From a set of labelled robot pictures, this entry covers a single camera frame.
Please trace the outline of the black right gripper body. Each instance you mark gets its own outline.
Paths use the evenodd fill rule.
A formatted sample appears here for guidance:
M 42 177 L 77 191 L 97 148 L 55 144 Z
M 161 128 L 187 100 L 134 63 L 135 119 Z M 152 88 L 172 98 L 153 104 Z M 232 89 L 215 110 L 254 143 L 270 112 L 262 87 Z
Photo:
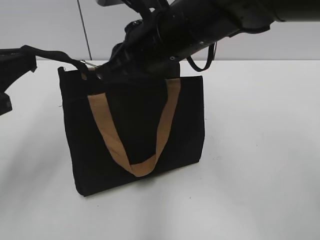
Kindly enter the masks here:
M 173 27 L 159 19 L 130 22 L 124 41 L 113 47 L 109 61 L 96 69 L 96 75 L 108 82 L 180 77 L 179 60 L 169 43 Z

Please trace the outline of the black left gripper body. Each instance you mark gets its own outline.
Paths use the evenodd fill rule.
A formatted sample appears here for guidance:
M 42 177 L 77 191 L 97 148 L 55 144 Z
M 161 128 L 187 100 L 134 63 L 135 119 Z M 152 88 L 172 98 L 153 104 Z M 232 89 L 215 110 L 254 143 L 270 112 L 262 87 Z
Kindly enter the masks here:
M 0 50 L 0 115 L 12 111 L 12 102 L 6 90 L 21 76 L 37 68 L 36 56 L 19 48 Z

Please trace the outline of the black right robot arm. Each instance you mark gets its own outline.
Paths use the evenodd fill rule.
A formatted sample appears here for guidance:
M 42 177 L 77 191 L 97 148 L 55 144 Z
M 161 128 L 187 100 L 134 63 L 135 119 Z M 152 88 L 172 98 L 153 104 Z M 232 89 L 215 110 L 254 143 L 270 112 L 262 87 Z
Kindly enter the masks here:
M 260 34 L 274 22 L 317 22 L 317 0 L 127 0 L 141 19 L 127 25 L 125 39 L 96 69 L 102 80 L 166 75 L 180 61 L 221 39 Z

